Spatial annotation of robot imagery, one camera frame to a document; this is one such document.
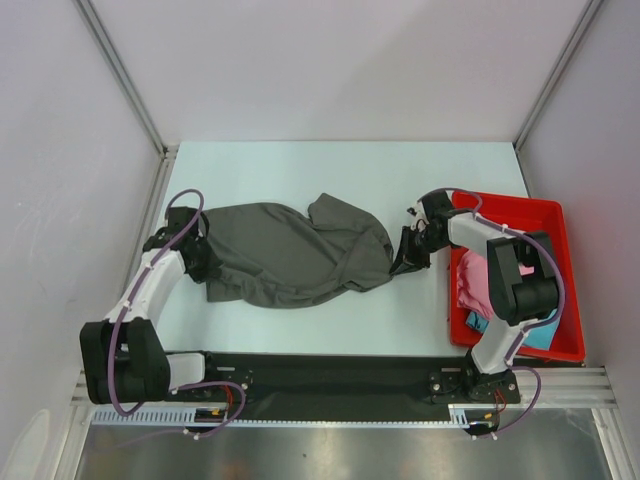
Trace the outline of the dark grey t shirt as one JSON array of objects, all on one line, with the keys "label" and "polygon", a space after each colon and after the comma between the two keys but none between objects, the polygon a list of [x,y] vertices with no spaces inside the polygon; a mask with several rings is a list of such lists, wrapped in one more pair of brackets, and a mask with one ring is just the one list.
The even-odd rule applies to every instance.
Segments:
[{"label": "dark grey t shirt", "polygon": [[205,216],[208,242],[221,262],[207,279],[212,303],[308,308],[391,279],[394,253],[384,226],[326,193],[305,214],[262,202],[214,208]]}]

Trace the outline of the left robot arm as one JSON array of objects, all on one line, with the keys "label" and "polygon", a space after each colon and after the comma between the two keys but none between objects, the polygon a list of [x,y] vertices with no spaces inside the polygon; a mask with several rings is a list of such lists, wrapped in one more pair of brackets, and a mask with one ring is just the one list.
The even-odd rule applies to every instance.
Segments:
[{"label": "left robot arm", "polygon": [[214,397],[221,376],[206,366],[202,352],[167,353],[156,332],[177,283],[201,284],[222,262],[206,235],[202,211],[171,207],[164,225],[143,245],[141,264],[106,318],[86,323],[79,335],[87,392],[92,403],[113,406],[163,401],[185,386],[197,398]]}]

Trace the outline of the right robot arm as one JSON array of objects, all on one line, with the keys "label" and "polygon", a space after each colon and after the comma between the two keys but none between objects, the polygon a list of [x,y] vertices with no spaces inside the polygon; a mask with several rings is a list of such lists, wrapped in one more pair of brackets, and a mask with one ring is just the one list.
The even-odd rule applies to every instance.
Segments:
[{"label": "right robot arm", "polygon": [[513,384],[513,360],[529,334],[563,313],[565,283],[551,239],[543,231],[498,224],[478,207],[457,208],[446,188],[423,195],[408,213],[391,275],[428,268],[431,254],[446,247],[465,248],[487,262],[494,317],[459,371],[435,373],[429,388],[436,401],[489,402]]}]

